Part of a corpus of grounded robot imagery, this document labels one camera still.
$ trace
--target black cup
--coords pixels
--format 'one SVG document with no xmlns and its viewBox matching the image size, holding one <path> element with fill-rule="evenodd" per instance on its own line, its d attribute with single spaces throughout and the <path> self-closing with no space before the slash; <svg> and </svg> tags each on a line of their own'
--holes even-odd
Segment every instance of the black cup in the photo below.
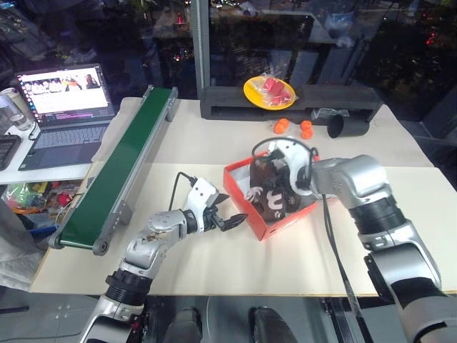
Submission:
<svg viewBox="0 0 457 343">
<path fill-rule="evenodd" d="M 370 128 L 370 123 L 349 116 L 335 115 L 327 125 L 327 133 L 331 138 L 363 136 Z"/>
</svg>

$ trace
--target laptop keyboard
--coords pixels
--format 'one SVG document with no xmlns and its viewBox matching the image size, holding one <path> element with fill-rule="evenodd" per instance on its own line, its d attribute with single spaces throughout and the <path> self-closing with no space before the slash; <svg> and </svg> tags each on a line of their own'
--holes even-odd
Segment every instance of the laptop keyboard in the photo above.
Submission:
<svg viewBox="0 0 457 343">
<path fill-rule="evenodd" d="M 98 143 L 107 126 L 89 126 L 82 129 L 42 132 L 34 149 L 53 148 L 56 146 Z"/>
</svg>

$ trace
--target yellow plate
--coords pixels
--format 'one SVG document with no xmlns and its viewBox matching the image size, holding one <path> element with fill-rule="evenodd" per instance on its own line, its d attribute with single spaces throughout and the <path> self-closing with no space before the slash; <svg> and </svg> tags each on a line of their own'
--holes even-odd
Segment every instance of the yellow plate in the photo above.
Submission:
<svg viewBox="0 0 457 343">
<path fill-rule="evenodd" d="M 254 105 L 256 105 L 258 107 L 261 107 L 262 109 L 270 109 L 271 111 L 278 111 L 279 109 L 286 109 L 287 107 L 289 107 L 290 105 L 293 104 L 293 102 L 295 101 L 295 98 L 296 98 L 295 91 L 293 90 L 293 88 L 289 84 L 284 82 L 283 80 L 276 79 L 277 81 L 280 81 L 284 84 L 284 88 L 287 89 L 288 92 L 291 94 L 291 100 L 288 103 L 282 104 L 279 106 L 265 105 L 263 102 L 263 99 L 262 99 L 262 95 L 260 93 L 258 93 L 256 91 L 256 89 L 253 87 L 253 85 L 251 84 L 252 81 L 254 83 L 258 82 L 258 83 L 262 84 L 264 80 L 265 80 L 264 76 L 255 76 L 255 77 L 250 78 L 248 81 L 246 81 L 244 83 L 243 92 L 244 92 L 244 95 L 246 95 L 246 98 L 250 102 L 252 102 Z"/>
</svg>

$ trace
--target black cylinder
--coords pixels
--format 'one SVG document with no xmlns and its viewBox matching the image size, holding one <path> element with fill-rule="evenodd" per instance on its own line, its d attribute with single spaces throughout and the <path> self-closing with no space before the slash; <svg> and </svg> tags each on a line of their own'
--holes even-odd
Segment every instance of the black cylinder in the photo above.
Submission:
<svg viewBox="0 0 457 343">
<path fill-rule="evenodd" d="M 152 279 L 139 277 L 126 270 L 118 269 L 106 278 L 109 284 L 105 295 L 123 304 L 140 306 L 151 288 Z"/>
<path fill-rule="evenodd" d="M 392 196 L 350 209 L 349 213 L 361 234 L 376 234 L 406 223 L 406 218 Z"/>
<path fill-rule="evenodd" d="M 363 136 L 370 128 L 370 123 L 349 116 L 333 116 L 328 122 L 327 133 L 331 138 Z"/>
</svg>

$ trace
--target cardboard box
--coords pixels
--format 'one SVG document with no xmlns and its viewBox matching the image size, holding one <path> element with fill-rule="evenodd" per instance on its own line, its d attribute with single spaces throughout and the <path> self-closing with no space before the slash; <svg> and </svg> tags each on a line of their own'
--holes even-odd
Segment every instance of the cardboard box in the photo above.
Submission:
<svg viewBox="0 0 457 343">
<path fill-rule="evenodd" d="M 306 216 L 316 208 L 317 204 L 314 203 L 300 211 L 288 214 L 285 218 L 273 224 L 267 224 L 252 204 L 244 199 L 245 192 L 250 189 L 249 166 L 252 159 L 251 157 L 224 168 L 224 188 L 236 207 L 238 207 L 238 210 L 248 215 L 247 222 L 253 229 L 258 240 L 263 241 L 272 234 L 292 225 L 297 219 Z"/>
</svg>

